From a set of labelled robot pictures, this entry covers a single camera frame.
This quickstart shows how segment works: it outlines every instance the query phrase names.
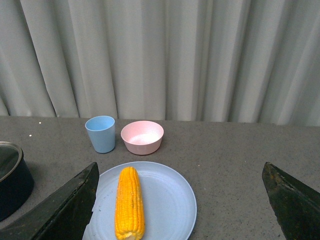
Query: metal pot rim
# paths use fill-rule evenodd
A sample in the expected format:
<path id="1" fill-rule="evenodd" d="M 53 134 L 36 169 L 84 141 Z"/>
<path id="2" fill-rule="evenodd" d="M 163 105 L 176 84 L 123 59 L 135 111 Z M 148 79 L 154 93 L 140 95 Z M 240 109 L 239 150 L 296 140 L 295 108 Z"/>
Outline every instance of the metal pot rim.
<path id="1" fill-rule="evenodd" d="M 13 149 L 15 149 L 18 152 L 18 160 L 16 161 L 14 167 L 6 174 L 4 175 L 2 178 L 0 178 L 0 183 L 5 180 L 8 176 L 10 176 L 10 174 L 17 168 L 17 166 L 20 164 L 21 160 L 23 159 L 23 151 L 21 149 L 21 147 L 19 147 L 18 145 L 12 143 L 12 142 L 8 142 L 8 141 L 0 141 L 0 147 L 2 146 L 7 146 L 7 147 L 11 147 Z"/>

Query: plastic cup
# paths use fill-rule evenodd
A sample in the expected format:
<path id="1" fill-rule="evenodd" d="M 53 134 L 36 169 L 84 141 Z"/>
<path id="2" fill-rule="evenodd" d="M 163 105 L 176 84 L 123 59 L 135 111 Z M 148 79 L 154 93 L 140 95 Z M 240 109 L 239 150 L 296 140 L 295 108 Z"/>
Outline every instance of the plastic cup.
<path id="1" fill-rule="evenodd" d="M 85 123 L 85 128 L 96 152 L 105 154 L 115 148 L 116 129 L 113 117 L 93 117 Z"/>

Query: speckled table surface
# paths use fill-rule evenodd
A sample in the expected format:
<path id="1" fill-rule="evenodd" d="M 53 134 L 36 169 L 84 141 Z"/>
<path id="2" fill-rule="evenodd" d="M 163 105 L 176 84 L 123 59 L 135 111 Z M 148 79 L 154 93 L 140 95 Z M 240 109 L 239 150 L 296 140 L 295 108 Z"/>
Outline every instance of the speckled table surface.
<path id="1" fill-rule="evenodd" d="M 117 165 L 150 161 L 167 165 L 191 185 L 197 219 L 190 240 L 284 240 L 263 181 L 271 162 L 320 191 L 320 127 L 274 124 L 155 121 L 164 129 L 158 151 L 127 151 L 120 132 L 134 120 L 116 120 L 116 146 L 93 149 L 86 118 L 0 117 L 0 141 L 24 152 L 35 180 L 33 192 L 0 229 L 31 210 L 92 162 L 100 173 Z"/>

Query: dark pot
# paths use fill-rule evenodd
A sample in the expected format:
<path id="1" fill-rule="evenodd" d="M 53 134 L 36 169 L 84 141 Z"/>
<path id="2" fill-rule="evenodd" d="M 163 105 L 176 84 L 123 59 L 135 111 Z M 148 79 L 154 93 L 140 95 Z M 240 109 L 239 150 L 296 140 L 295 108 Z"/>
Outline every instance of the dark pot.
<path id="1" fill-rule="evenodd" d="M 34 188 L 34 179 L 17 145 L 0 141 L 0 221 L 25 203 Z"/>

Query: cloth backdrop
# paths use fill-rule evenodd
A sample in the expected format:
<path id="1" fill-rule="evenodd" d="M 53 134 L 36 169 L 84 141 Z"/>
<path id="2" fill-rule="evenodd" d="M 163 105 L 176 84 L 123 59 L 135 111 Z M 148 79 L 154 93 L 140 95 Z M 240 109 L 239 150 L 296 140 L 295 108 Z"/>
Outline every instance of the cloth backdrop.
<path id="1" fill-rule="evenodd" d="M 320 126 L 320 1 L 1 0 L 0 115 Z"/>

